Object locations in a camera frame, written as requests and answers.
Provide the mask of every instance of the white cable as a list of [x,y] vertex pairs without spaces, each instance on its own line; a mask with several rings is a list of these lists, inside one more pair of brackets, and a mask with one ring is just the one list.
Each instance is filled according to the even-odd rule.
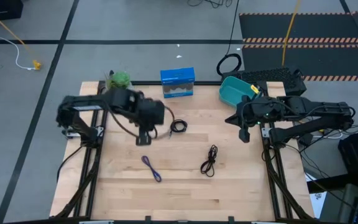
[[17,63],[17,61],[18,61],[18,59],[19,59],[19,55],[20,55],[20,51],[19,51],[18,46],[17,46],[15,43],[13,43],[13,42],[11,42],[11,41],[9,41],[9,40],[3,38],[3,37],[0,37],[0,39],[1,39],[1,40],[5,40],[6,42],[8,42],[8,43],[10,43],[10,44],[12,44],[13,46],[16,47],[16,50],[17,50],[16,65],[17,65],[18,67],[23,68],[23,69],[27,69],[27,70],[35,70],[35,68],[27,68],[27,67],[20,66],[19,63]]
[[339,130],[339,133],[341,133],[340,136],[338,137],[329,137],[329,136],[324,136],[323,138],[326,138],[326,139],[340,139],[343,137],[343,133],[342,133],[342,130]]

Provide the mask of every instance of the black cable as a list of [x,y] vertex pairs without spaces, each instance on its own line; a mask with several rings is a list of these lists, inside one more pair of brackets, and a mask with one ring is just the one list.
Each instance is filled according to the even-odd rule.
[[302,207],[298,204],[295,198],[292,196],[291,192],[288,190],[287,186],[281,181],[278,173],[275,171],[272,161],[266,162],[267,164],[267,173],[269,177],[271,177],[276,184],[276,186],[281,190],[282,195],[288,200],[292,209],[295,211],[296,215],[298,215],[299,219],[307,219],[312,220],[313,218],[309,216]]
[[319,188],[323,189],[324,191],[330,193],[332,196],[334,196],[336,199],[338,199],[340,202],[344,203],[345,205],[349,206],[353,211],[357,211],[357,209],[355,208],[355,206],[345,202],[343,199],[339,198],[337,195],[335,195],[333,192],[331,192],[330,190],[325,189],[323,186],[321,186],[321,184],[317,183],[317,181],[313,180],[309,174],[305,173],[309,179],[316,184]]
[[316,142],[318,142],[318,141],[320,141],[320,140],[322,140],[322,139],[325,139],[324,137],[325,136],[327,136],[328,134],[330,134],[331,132],[333,132],[334,130],[331,130],[331,131],[329,131],[329,132],[327,132],[327,133],[324,133],[320,138],[318,138],[317,140],[315,140],[314,142],[312,142],[312,143],[310,143],[308,146],[306,146],[305,148],[303,148],[300,152],[303,152],[303,151],[305,151],[305,150],[307,150],[311,145],[313,145],[314,143],[316,143]]
[[358,134],[358,130],[357,130],[357,131],[354,131],[354,132],[343,131],[343,133],[346,134],[346,135]]
[[308,160],[307,160],[305,157],[302,156],[302,154],[300,153],[300,151],[299,151],[297,148],[295,148],[295,147],[293,147],[293,146],[290,146],[290,145],[288,145],[288,144],[286,144],[286,146],[288,146],[288,147],[294,149],[297,153],[299,153],[301,159],[304,159],[304,161],[305,161],[310,167],[312,167],[312,168],[318,170],[318,171],[320,172],[320,175],[321,175],[323,178],[331,177],[330,175],[328,175],[327,173],[325,173],[324,171],[322,171],[322,170],[320,169],[320,167],[317,165],[317,163],[315,163],[312,159],[310,159],[310,158],[307,156],[306,152],[304,152],[304,154],[307,156],[307,158],[308,158],[315,166],[312,166],[312,165],[308,162]]
[[229,47],[227,48],[227,52],[226,52],[225,55],[227,55],[227,54],[229,53],[229,50],[230,50],[231,40],[232,40],[232,38],[233,38],[234,24],[236,24],[236,17],[237,17],[237,10],[238,10],[238,8],[239,8],[239,2],[240,2],[240,0],[237,0],[236,10],[234,11],[233,25],[232,25],[232,27],[231,27]]
[[[175,119],[175,115],[173,114],[173,111],[171,110],[171,108],[165,106],[165,109],[167,109],[172,115],[172,123],[169,127],[169,129],[170,129],[169,136],[171,136],[172,133],[184,133],[187,129],[187,122],[182,119]],[[177,127],[178,124],[182,124],[183,128],[178,129],[178,127]]]
[[[218,154],[218,147],[215,145],[212,145],[208,152],[208,160],[205,161],[200,167],[200,171],[202,174],[205,174],[208,177],[213,177],[213,175],[215,175],[214,163],[215,163],[215,158],[216,158],[217,154]],[[212,169],[212,175],[209,175],[208,172],[211,169]]]
[[[98,137],[100,137],[103,133],[104,133],[105,128],[103,128],[103,130],[98,134]],[[69,158],[73,157],[82,147],[84,146],[80,146],[78,149],[76,149],[73,153],[71,153],[59,166],[59,169],[57,170],[57,175],[56,175],[56,183],[59,181],[59,175],[60,175],[60,170],[62,169],[63,165],[67,162],[67,160],[69,160]]]
[[[203,3],[203,1],[211,3],[211,5],[212,5],[212,7],[213,7],[214,9],[217,9],[217,8],[219,8],[220,6],[223,6],[223,2],[224,2],[224,0],[219,0],[219,2],[214,2],[214,1],[212,1],[212,0],[200,0],[200,1],[199,1],[198,3],[196,3],[196,4],[190,4],[190,2],[192,2],[192,0],[187,0],[187,5],[189,5],[189,6],[191,6],[191,7],[195,7],[195,6],[199,6],[201,3]],[[232,3],[233,3],[233,0],[226,0],[226,2],[225,2],[224,5],[225,5],[226,7],[230,7]]]
[[126,133],[130,134],[131,136],[134,136],[135,138],[138,138],[138,135],[136,135],[135,133],[133,133],[132,131],[128,130],[127,128],[125,128],[116,118],[116,115],[114,115],[114,112],[112,112],[112,109],[110,108],[110,106],[107,105],[107,109],[110,112],[112,118],[114,119],[114,121],[118,124],[118,126],[124,130]]
[[234,19],[233,19],[233,25],[231,27],[231,34],[230,34],[230,41],[229,41],[229,47],[227,48],[227,52],[226,54],[224,55],[224,57],[218,62],[218,65],[216,66],[216,73],[218,73],[218,75],[222,76],[222,72],[221,72],[221,64],[226,60],[228,59],[229,57],[235,57],[237,59],[237,66],[232,70],[232,72],[236,72],[240,69],[241,67],[241,57],[239,54],[228,54],[229,51],[230,51],[230,46],[231,46],[231,41],[232,41],[232,38],[233,38],[233,31],[234,31],[234,24],[236,24],[236,17],[237,17],[237,10],[238,10],[238,7],[239,7],[239,1],[240,0],[237,0],[237,4],[236,4],[236,11],[234,12]]
[[60,164],[59,169],[57,169],[56,183],[59,181],[60,170],[62,169],[63,165],[67,162],[67,160],[69,160],[69,158],[73,157],[80,149],[82,149],[82,147],[83,146],[80,146],[78,149],[76,149]]
[[[260,155],[260,156],[261,156],[262,160],[266,162],[266,158],[264,157],[264,155],[265,155],[265,151],[263,150],[263,151],[262,151],[262,155]],[[272,161],[275,157],[276,157],[276,154],[274,154],[274,155],[270,158],[270,161]]]

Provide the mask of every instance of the yellow cable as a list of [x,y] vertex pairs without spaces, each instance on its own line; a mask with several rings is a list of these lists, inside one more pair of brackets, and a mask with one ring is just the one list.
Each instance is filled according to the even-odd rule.
[[[27,46],[22,40],[20,40],[20,38],[18,38],[18,36],[16,36],[7,26],[5,26],[5,24],[3,24],[1,21],[0,21],[0,25],[3,26],[3,28],[5,28],[9,33],[12,34],[12,36],[14,36],[23,46],[24,48],[30,53],[30,54],[35,54],[30,48],[29,46]],[[36,70],[40,70],[40,66],[41,64],[36,61],[36,60],[33,60],[33,64],[34,64],[34,67]]]
[[298,1],[296,2],[295,11],[294,11],[293,14],[292,14],[290,26],[289,26],[288,31],[287,31],[287,36],[285,37],[285,40],[284,40],[283,59],[282,59],[282,61],[281,61],[281,66],[284,66],[284,61],[285,61],[285,49],[287,48],[288,36],[290,35],[291,27],[292,27],[292,24],[293,24],[295,15],[296,15],[296,13],[298,12],[300,3],[301,3],[301,0],[298,0]]

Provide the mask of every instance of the green object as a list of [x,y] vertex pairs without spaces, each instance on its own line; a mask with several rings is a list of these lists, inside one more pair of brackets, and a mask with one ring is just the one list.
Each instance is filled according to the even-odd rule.
[[252,98],[255,92],[251,89],[251,84],[236,77],[225,78],[219,89],[219,99],[233,107],[236,107],[241,102],[241,98],[244,95]]
[[126,72],[112,72],[106,79],[108,89],[110,88],[127,88],[131,84],[129,74]]

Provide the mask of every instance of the blue box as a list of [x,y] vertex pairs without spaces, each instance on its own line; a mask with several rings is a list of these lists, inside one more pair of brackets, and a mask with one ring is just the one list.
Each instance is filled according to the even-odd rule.
[[164,98],[193,95],[194,68],[162,70],[160,74]]

